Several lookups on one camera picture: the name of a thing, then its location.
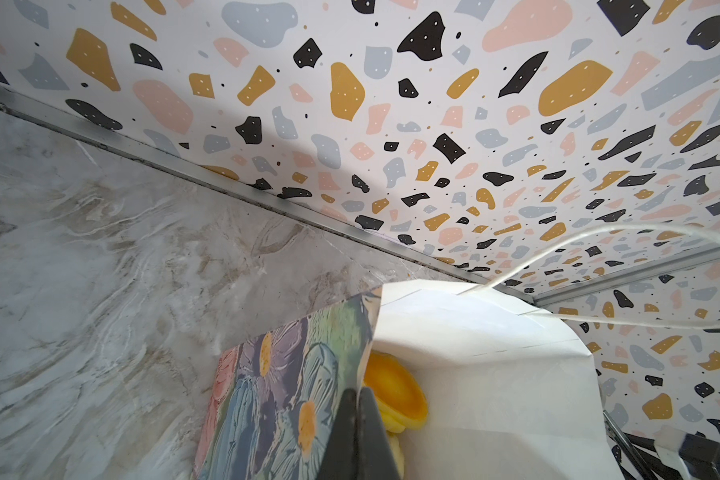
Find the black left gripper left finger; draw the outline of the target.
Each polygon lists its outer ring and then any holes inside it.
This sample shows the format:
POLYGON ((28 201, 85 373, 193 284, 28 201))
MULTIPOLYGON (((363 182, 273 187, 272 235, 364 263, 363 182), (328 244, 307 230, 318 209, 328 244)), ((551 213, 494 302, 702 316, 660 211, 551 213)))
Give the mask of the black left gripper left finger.
POLYGON ((346 389, 340 398, 317 480, 353 480, 357 477, 357 406, 357 391, 346 389))

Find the floral paper gift bag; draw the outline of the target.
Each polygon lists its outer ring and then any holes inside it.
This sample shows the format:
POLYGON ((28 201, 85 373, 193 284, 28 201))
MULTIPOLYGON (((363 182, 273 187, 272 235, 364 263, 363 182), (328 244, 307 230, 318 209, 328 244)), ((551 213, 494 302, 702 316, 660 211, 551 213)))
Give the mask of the floral paper gift bag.
POLYGON ((495 283, 389 283, 278 319, 221 357, 197 479, 317 479, 342 393, 372 350, 428 401, 426 424, 386 431, 400 479, 619 479, 594 349, 495 283))

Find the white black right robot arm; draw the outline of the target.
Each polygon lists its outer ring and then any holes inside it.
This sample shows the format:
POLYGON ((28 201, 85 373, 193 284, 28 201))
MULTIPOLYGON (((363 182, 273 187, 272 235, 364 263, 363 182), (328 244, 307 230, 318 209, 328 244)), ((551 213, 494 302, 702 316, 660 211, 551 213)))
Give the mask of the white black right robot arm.
POLYGON ((625 479, 718 479, 720 443, 674 427, 663 427, 655 439, 624 433, 603 412, 607 436, 625 479))

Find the small round orange bun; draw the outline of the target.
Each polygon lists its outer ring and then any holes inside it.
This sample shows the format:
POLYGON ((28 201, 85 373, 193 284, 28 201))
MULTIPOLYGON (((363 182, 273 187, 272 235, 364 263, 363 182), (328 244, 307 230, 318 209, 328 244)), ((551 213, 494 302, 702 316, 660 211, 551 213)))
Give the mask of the small round orange bun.
POLYGON ((389 433, 421 429, 428 420, 428 401, 419 383, 394 356, 372 350, 363 386, 369 388, 389 433))

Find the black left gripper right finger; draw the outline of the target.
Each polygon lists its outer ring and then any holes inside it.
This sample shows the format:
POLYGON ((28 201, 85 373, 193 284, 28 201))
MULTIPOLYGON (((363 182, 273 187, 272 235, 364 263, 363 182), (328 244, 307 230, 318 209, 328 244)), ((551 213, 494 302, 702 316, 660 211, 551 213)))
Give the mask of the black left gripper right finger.
POLYGON ((359 393, 356 452, 357 479, 400 479, 376 400, 368 387, 363 387, 359 393))

